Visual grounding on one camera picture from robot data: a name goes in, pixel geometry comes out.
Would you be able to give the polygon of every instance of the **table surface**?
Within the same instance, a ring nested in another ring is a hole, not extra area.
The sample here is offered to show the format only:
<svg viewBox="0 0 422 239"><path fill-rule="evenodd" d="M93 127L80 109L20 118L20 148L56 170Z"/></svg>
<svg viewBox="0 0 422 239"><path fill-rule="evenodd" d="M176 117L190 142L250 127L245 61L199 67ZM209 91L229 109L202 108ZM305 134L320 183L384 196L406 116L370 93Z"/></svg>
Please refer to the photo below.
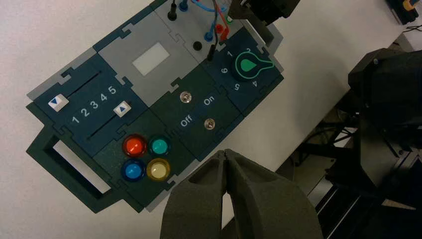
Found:
<svg viewBox="0 0 422 239"><path fill-rule="evenodd" d="M419 16L421 16L422 2L419 2L418 4L416 4L415 8L416 8L416 11L418 11ZM422 25L422 17L418 17L416 18L414 22L410 22L406 24L406 26L419 26L419 25ZM413 30L413 31L404 33L404 35L415 51L422 50L422 32Z"/></svg>
<svg viewBox="0 0 422 239"><path fill-rule="evenodd" d="M94 214L25 153L42 128L26 94L149 2L1 1L0 238L159 238L167 200L152 213L119 201ZM302 0L275 25L285 80L216 148L271 170L345 94L365 53L388 47L404 28L383 0ZM223 224L232 215L226 195Z"/></svg>

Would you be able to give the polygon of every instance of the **control panel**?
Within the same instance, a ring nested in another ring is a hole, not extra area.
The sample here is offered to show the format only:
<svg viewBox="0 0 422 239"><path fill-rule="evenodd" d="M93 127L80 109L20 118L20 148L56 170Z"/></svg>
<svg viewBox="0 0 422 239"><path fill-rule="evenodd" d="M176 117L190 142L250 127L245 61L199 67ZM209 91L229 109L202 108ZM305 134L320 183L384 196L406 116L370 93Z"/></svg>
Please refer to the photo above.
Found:
<svg viewBox="0 0 422 239"><path fill-rule="evenodd" d="M122 199L153 210L283 79L277 47L228 6L156 0L59 70L28 94L44 124L28 154L93 212ZM59 141L110 189L60 155Z"/></svg>

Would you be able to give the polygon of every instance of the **red port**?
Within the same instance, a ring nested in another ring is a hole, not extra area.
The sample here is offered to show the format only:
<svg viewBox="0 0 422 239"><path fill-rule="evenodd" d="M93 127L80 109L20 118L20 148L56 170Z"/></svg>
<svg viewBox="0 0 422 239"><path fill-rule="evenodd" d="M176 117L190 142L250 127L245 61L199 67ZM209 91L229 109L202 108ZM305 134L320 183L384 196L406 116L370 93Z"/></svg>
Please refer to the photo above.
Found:
<svg viewBox="0 0 422 239"><path fill-rule="evenodd" d="M146 142L142 136L133 134L123 141L122 149L129 157L139 157L146 152Z"/></svg>
<svg viewBox="0 0 422 239"><path fill-rule="evenodd" d="M224 27L221 24L217 24L215 26L215 30L218 34L222 33L224 31Z"/></svg>

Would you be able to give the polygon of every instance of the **yellow button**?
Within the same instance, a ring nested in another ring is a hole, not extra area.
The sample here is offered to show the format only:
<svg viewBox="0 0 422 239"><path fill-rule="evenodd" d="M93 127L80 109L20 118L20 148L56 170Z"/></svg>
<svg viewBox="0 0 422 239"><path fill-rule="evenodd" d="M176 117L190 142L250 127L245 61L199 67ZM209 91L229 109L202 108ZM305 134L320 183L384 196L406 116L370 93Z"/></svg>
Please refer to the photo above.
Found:
<svg viewBox="0 0 422 239"><path fill-rule="evenodd" d="M155 158L146 168L148 177L153 181L164 181L170 174L170 164L163 158Z"/></svg>

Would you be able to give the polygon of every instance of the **blue button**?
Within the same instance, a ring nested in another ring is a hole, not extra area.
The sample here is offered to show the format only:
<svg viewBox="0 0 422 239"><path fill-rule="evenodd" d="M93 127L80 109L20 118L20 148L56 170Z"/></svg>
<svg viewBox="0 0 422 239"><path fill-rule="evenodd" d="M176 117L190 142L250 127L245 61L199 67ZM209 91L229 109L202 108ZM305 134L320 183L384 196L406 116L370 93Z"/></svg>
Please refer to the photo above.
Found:
<svg viewBox="0 0 422 239"><path fill-rule="evenodd" d="M143 169L136 163L131 163L126 166L124 170L126 177L130 179L138 179L143 172Z"/></svg>
<svg viewBox="0 0 422 239"><path fill-rule="evenodd" d="M163 139L157 139L152 142L152 151L156 154L164 154L169 149L169 145Z"/></svg>

